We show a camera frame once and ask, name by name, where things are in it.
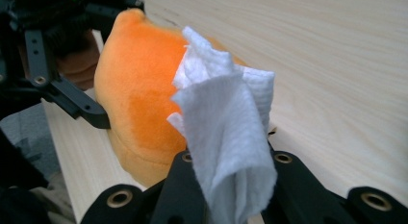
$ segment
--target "black bracket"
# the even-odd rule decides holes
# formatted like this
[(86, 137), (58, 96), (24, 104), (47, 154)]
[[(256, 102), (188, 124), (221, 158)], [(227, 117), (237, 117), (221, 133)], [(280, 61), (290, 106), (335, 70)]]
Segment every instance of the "black bracket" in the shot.
[[(42, 97), (55, 102), (73, 118), (82, 116), (96, 128), (109, 129), (109, 117), (105, 110), (60, 76), (55, 56), (63, 56), (77, 49), (75, 41), (88, 29), (100, 31), (103, 40), (106, 40), (117, 15), (128, 8), (143, 10), (143, 2), (50, 1), (46, 5), (38, 3), (36, 6), (30, 0), (1, 0), (0, 101), (21, 104), (28, 98)], [(22, 44), (27, 49), (26, 71), (17, 48)]]
[(355, 187), (343, 198), (324, 188), (297, 156), (275, 151), (272, 157), (278, 181), (262, 212), (266, 224), (402, 224), (408, 220), (408, 209), (381, 190)]
[(207, 223), (208, 210), (188, 151), (179, 153), (165, 180), (145, 192), (117, 185), (102, 192), (82, 224)]

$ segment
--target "gray carpet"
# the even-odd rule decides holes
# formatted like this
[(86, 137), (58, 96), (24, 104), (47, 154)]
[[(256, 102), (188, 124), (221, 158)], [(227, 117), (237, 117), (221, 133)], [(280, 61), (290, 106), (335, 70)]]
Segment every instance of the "gray carpet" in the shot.
[(42, 104), (4, 118), (0, 127), (45, 179), (60, 170)]

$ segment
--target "orange plush toy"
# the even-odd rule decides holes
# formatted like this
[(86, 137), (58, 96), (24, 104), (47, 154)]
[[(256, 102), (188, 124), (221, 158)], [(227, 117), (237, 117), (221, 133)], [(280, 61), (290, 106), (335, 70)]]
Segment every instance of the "orange plush toy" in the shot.
[(116, 18), (96, 69), (96, 99), (110, 118), (111, 144), (122, 167), (146, 187), (165, 178), (174, 156), (186, 148), (166, 120), (180, 112), (170, 97), (186, 45), (180, 30), (128, 10)]

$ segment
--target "white cloth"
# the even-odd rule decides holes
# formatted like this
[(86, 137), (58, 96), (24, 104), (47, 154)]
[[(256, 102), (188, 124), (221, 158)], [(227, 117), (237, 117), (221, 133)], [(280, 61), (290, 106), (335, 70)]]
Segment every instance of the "white cloth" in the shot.
[(243, 224), (264, 209), (276, 171), (268, 147), (274, 73), (236, 65), (190, 27), (172, 97), (183, 115), (167, 120), (187, 140), (192, 166), (216, 224)]

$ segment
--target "wooden table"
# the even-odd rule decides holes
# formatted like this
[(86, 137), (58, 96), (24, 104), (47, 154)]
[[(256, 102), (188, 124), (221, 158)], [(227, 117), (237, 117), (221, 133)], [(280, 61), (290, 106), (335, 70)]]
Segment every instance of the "wooden table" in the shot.
[[(346, 196), (376, 187), (408, 206), (408, 0), (145, 0), (147, 16), (216, 37), (276, 73), (275, 149)], [(97, 195), (136, 185), (103, 130), (44, 105), (77, 220)]]

